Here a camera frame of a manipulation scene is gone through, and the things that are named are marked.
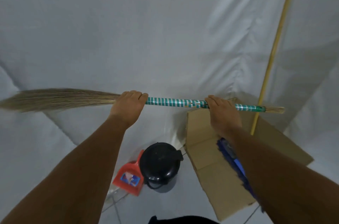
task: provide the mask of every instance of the cardboard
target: cardboard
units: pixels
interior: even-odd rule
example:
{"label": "cardboard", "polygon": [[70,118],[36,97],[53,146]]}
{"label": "cardboard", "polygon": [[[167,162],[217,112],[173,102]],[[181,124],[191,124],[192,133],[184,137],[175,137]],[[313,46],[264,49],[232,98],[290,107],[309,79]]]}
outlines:
{"label": "cardboard", "polygon": [[[232,101],[241,103],[236,98]],[[243,128],[249,132],[254,113],[240,111],[240,116]],[[244,189],[236,172],[218,150],[219,136],[210,126],[209,110],[188,112],[186,131],[187,154],[218,220],[254,203],[255,199]],[[313,161],[310,155],[260,117],[254,137],[304,165]]]}

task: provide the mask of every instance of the red dustpan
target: red dustpan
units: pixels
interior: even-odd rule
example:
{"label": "red dustpan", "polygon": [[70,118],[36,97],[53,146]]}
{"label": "red dustpan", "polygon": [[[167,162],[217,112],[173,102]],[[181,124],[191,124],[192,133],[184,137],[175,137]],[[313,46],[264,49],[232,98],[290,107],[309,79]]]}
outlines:
{"label": "red dustpan", "polygon": [[143,152],[144,150],[141,150],[136,162],[123,165],[112,182],[113,185],[116,185],[135,196],[139,195],[142,185],[144,184],[144,177],[139,168],[139,161]]}

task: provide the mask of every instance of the teal and white striped tape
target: teal and white striped tape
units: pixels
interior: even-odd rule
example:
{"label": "teal and white striped tape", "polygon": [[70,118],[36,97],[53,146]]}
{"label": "teal and white striped tape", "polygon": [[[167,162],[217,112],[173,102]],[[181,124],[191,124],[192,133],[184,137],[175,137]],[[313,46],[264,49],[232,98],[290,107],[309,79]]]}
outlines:
{"label": "teal and white striped tape", "polygon": [[[189,107],[189,108],[208,108],[208,104],[204,100],[174,99],[174,98],[160,98],[160,97],[149,97],[147,99],[146,104]],[[265,107],[255,106],[255,105],[235,104],[235,108],[238,111],[265,112]]]}

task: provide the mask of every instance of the broom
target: broom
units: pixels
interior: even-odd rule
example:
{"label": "broom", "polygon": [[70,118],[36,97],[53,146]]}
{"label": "broom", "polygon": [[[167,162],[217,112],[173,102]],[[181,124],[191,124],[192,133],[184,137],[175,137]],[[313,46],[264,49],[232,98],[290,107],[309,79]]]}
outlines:
{"label": "broom", "polygon": [[[20,112],[66,110],[77,107],[113,104],[119,96],[119,94],[114,93],[73,88],[26,90],[0,101],[0,108],[17,110]],[[149,97],[146,104],[208,108],[208,104],[204,100],[159,97]],[[272,112],[279,114],[284,112],[284,107],[265,107],[243,104],[235,104],[235,107],[239,111]]]}

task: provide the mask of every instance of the bamboo pole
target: bamboo pole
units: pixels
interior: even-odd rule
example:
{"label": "bamboo pole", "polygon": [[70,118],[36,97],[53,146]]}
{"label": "bamboo pole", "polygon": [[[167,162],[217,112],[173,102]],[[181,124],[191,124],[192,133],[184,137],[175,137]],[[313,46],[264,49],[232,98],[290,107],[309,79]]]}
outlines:
{"label": "bamboo pole", "polygon": [[[265,96],[266,86],[267,86],[268,81],[269,81],[269,74],[270,74],[271,69],[272,69],[274,57],[275,57],[276,52],[277,52],[278,44],[279,44],[280,37],[281,37],[282,28],[283,28],[284,23],[285,23],[285,19],[286,19],[286,15],[287,15],[287,11],[288,11],[288,8],[290,6],[290,3],[291,3],[291,0],[285,0],[284,7],[282,8],[282,13],[281,13],[280,21],[279,21],[279,25],[278,25],[278,28],[277,28],[277,33],[276,33],[276,36],[274,38],[274,42],[273,42],[271,53],[269,55],[269,62],[267,64],[264,81],[263,81],[262,86],[261,86],[261,91],[260,91],[260,96],[259,96],[259,100],[258,100],[258,105],[262,104],[262,101],[263,101],[264,96]],[[254,115],[254,120],[253,120],[252,128],[251,128],[251,135],[254,134],[255,128],[257,126],[258,117],[259,117],[259,113],[257,112]]]}

